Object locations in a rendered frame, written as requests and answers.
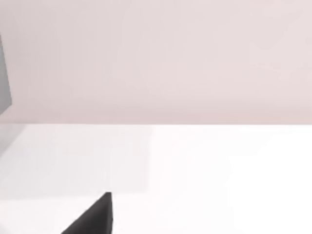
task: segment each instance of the white surface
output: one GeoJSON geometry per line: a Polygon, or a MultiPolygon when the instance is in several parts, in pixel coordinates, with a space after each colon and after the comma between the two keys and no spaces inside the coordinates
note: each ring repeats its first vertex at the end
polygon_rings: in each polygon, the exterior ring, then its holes
{"type": "MultiPolygon", "coordinates": [[[[114,194],[113,233],[310,233],[311,140],[311,126],[153,126],[149,189],[114,194]]],[[[96,197],[0,197],[0,233],[56,234],[96,197]]]]}
{"type": "Polygon", "coordinates": [[[311,0],[0,0],[3,123],[312,123],[311,0]]]}

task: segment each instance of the gray object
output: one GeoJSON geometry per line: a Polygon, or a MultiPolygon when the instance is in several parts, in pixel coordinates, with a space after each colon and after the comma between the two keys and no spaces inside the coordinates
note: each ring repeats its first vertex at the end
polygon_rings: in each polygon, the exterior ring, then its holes
{"type": "Polygon", "coordinates": [[[12,105],[9,80],[5,65],[4,51],[0,36],[0,115],[12,105]]]}

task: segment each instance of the gray panel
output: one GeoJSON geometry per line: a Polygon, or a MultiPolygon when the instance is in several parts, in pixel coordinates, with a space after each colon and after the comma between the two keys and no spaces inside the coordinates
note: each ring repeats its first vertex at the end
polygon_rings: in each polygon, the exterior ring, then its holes
{"type": "Polygon", "coordinates": [[[0,115],[12,105],[8,75],[5,66],[2,40],[0,36],[0,115]]]}

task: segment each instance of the pale pink background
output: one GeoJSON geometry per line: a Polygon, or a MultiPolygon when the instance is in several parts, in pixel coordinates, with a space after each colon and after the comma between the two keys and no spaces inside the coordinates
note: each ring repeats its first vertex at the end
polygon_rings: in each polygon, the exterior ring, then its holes
{"type": "Polygon", "coordinates": [[[0,0],[2,123],[312,123],[309,0],[0,0]]]}

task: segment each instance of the light gray corner object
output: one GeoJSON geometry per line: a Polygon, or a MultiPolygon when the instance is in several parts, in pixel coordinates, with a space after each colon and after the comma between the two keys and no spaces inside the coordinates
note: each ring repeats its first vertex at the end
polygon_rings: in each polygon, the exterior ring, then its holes
{"type": "Polygon", "coordinates": [[[12,98],[0,36],[0,115],[11,105],[12,98]]]}

